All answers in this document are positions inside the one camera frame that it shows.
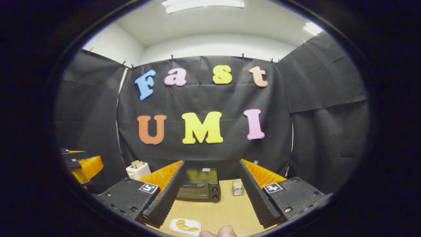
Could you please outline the white toaster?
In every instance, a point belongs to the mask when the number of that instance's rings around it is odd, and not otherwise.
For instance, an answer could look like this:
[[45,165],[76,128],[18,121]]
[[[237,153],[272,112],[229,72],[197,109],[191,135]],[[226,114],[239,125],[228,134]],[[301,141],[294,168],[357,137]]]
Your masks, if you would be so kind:
[[143,162],[143,166],[140,169],[133,169],[131,165],[126,168],[126,172],[131,179],[140,180],[143,177],[151,174],[148,163]]

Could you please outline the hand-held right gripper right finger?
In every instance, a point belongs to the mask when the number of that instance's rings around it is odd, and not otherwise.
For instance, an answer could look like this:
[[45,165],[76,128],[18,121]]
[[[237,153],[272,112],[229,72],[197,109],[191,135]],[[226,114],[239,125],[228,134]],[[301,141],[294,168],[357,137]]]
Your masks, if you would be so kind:
[[301,217],[332,196],[300,177],[287,179],[244,159],[238,162],[236,172],[263,228]]

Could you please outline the small ceiling light panel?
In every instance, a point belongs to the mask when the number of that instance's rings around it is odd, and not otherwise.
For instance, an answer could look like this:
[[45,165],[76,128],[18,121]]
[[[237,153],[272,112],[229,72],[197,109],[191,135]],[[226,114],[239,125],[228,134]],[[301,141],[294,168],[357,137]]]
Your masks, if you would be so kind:
[[322,28],[320,28],[317,24],[313,22],[306,22],[303,27],[303,30],[312,34],[313,36],[317,36],[318,34],[324,32]]

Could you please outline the white plate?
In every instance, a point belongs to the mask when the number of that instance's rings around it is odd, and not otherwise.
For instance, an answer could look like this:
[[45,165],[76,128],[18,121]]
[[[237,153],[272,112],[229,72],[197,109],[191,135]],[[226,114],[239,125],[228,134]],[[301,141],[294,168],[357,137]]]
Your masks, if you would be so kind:
[[[198,231],[194,231],[194,232],[182,231],[182,230],[180,230],[180,229],[179,229],[179,228],[175,225],[175,223],[176,223],[178,220],[185,220],[185,221],[186,221],[186,225],[188,225],[188,226],[190,226],[190,227],[196,227],[196,228],[198,228],[199,230],[198,230]],[[201,223],[200,223],[200,222],[198,222],[198,221],[196,221],[196,220],[191,220],[191,219],[181,219],[181,218],[172,219],[172,220],[170,221],[170,224],[169,224],[169,228],[170,228],[172,231],[175,231],[175,232],[177,232],[177,233],[182,233],[182,234],[193,235],[193,236],[199,236],[199,233],[201,232],[201,227],[202,227]]]

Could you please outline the black electric oven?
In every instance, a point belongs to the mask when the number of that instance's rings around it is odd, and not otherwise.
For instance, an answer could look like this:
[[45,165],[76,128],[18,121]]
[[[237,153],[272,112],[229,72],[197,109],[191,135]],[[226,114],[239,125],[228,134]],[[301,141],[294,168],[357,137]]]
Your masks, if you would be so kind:
[[177,200],[218,202],[221,188],[216,168],[188,168],[177,194]]

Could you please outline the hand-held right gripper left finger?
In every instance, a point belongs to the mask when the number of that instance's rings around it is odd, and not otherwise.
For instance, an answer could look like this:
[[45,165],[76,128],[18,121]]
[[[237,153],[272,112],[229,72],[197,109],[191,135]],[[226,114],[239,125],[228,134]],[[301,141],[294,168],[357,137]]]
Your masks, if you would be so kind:
[[177,197],[186,175],[183,160],[165,166],[140,181],[124,178],[97,196],[123,217],[160,228]]

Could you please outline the golden croissant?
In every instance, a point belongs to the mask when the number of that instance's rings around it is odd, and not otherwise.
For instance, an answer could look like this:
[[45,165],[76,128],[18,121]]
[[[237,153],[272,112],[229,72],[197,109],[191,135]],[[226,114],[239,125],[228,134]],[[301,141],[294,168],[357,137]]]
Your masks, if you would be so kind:
[[188,232],[194,232],[194,231],[198,231],[199,229],[196,227],[190,227],[188,225],[186,225],[186,221],[185,220],[178,220],[175,225],[182,231],[188,231]]

